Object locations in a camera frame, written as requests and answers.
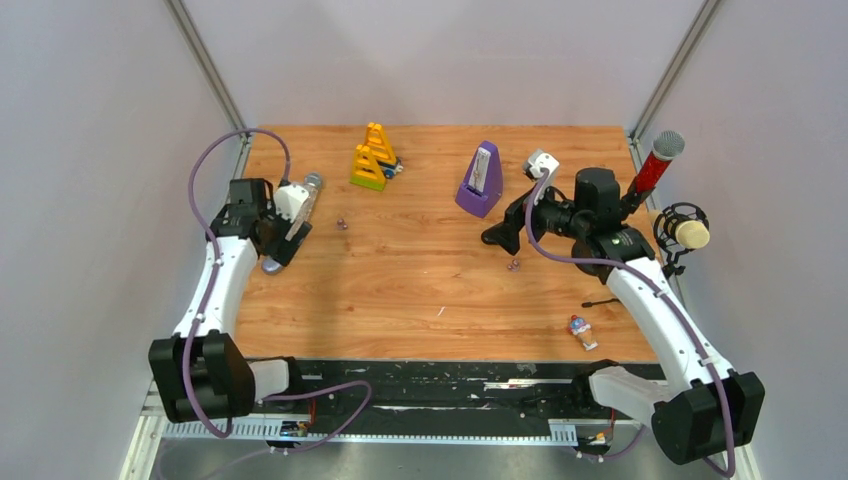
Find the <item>purple-grey earbud charging case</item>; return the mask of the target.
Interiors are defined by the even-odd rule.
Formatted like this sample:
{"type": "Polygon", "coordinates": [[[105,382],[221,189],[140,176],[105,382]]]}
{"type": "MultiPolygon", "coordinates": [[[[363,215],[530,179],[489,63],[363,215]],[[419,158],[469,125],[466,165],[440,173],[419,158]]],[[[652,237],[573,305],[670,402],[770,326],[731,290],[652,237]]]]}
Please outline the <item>purple-grey earbud charging case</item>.
{"type": "Polygon", "coordinates": [[[273,276],[280,274],[285,266],[271,257],[265,257],[261,262],[261,269],[264,274],[273,276]]]}

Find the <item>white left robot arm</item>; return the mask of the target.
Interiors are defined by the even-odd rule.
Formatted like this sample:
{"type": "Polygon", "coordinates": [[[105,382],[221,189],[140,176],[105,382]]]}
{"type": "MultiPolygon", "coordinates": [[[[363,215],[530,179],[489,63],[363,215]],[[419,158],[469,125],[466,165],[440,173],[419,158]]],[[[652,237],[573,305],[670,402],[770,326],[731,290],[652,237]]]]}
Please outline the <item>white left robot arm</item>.
{"type": "Polygon", "coordinates": [[[283,413],[298,411],[306,386],[290,357],[249,361],[232,333],[249,277],[287,267],[312,226],[309,217],[323,187],[317,173],[301,182],[237,179],[214,217],[197,289],[170,337],[156,339],[148,362],[166,417],[173,423],[231,419],[250,414],[267,398],[283,413]]]}

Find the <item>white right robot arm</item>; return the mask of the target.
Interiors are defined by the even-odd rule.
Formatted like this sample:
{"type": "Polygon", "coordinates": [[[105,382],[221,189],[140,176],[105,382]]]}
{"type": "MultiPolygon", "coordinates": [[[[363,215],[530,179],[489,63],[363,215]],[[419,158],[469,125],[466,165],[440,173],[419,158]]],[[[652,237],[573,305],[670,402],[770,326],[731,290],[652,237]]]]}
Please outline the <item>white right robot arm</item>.
{"type": "Polygon", "coordinates": [[[626,219],[646,191],[626,194],[614,173],[591,167],[578,172],[574,195],[553,185],[552,166],[528,166],[533,187],[513,201],[502,222],[482,240],[514,255],[519,233],[548,259],[578,266],[607,286],[648,340],[666,378],[665,386],[611,362],[598,362],[571,390],[584,417],[607,408],[653,432],[675,464],[702,460],[724,478],[736,472],[736,450],[751,442],[765,399],[753,372],[740,373],[694,324],[668,284],[644,235],[626,219]]]}

